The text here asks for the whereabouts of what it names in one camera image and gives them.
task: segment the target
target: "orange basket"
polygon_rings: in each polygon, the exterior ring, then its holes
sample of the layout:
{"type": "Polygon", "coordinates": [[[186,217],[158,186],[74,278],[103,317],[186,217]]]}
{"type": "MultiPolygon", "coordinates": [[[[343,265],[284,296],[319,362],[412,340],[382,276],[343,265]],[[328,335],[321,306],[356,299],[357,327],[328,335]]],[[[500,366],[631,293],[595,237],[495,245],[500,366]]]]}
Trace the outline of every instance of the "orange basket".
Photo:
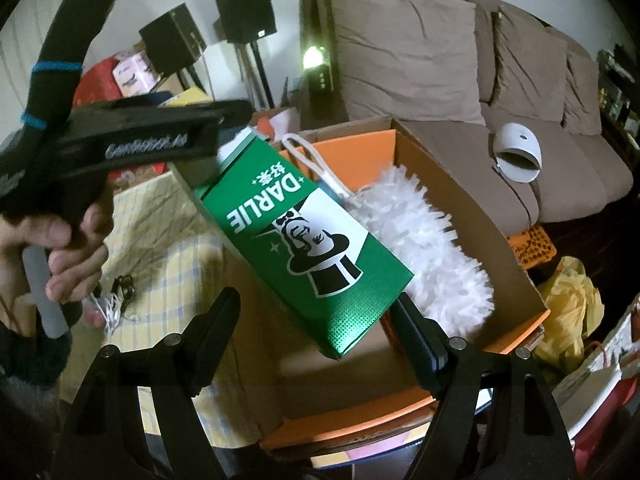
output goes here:
{"type": "Polygon", "coordinates": [[[525,269],[544,264],[556,256],[558,251],[545,230],[534,225],[528,231],[507,238],[509,245],[525,269]]]}

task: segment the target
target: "green toothpaste box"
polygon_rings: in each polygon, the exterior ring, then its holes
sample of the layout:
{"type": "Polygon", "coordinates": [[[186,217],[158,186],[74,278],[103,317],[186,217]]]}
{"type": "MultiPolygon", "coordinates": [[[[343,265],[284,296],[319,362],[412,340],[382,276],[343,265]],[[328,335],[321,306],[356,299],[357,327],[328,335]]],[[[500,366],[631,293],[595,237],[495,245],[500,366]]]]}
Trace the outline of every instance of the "green toothpaste box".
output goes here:
{"type": "Polygon", "coordinates": [[[322,352],[340,358],[411,272],[255,134],[219,162],[218,180],[195,190],[196,200],[322,352]]]}

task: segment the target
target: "white feather duster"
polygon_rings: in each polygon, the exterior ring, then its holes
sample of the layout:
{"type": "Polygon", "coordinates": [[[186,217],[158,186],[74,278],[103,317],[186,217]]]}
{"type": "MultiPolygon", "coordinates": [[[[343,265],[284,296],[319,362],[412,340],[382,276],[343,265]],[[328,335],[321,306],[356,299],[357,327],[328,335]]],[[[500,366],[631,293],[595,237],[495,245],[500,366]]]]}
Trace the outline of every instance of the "white feather duster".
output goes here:
{"type": "Polygon", "coordinates": [[[422,315],[447,335],[472,340],[494,311],[493,289],[480,262],[455,244],[451,216],[426,202],[426,191],[404,166],[392,166],[345,208],[414,273],[405,290],[422,315]]]}

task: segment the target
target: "plastic bag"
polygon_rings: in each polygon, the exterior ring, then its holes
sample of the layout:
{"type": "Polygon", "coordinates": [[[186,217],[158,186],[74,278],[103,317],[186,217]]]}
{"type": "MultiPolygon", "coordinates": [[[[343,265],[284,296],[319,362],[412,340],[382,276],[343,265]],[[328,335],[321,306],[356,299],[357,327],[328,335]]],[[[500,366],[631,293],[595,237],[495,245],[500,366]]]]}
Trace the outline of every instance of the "plastic bag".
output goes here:
{"type": "Polygon", "coordinates": [[[604,305],[600,293],[587,277],[577,258],[564,256],[555,274],[538,290],[551,313],[545,337],[534,354],[544,362],[569,374],[584,360],[583,339],[600,325],[604,305]]]}

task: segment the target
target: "blue rubber band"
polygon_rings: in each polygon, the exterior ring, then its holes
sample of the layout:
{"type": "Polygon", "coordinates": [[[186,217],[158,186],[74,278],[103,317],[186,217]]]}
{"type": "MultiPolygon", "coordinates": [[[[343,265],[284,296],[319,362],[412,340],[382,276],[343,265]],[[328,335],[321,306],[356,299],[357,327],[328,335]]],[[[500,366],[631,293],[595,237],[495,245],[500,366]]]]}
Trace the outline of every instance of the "blue rubber band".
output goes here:
{"type": "Polygon", "coordinates": [[[35,72],[79,72],[82,70],[82,63],[72,63],[70,61],[39,61],[31,73],[35,72]]]}
{"type": "Polygon", "coordinates": [[[46,130],[47,129],[47,121],[43,121],[37,117],[28,114],[27,112],[23,113],[20,117],[20,120],[26,124],[27,126],[31,126],[32,128],[36,128],[37,130],[46,130]]]}

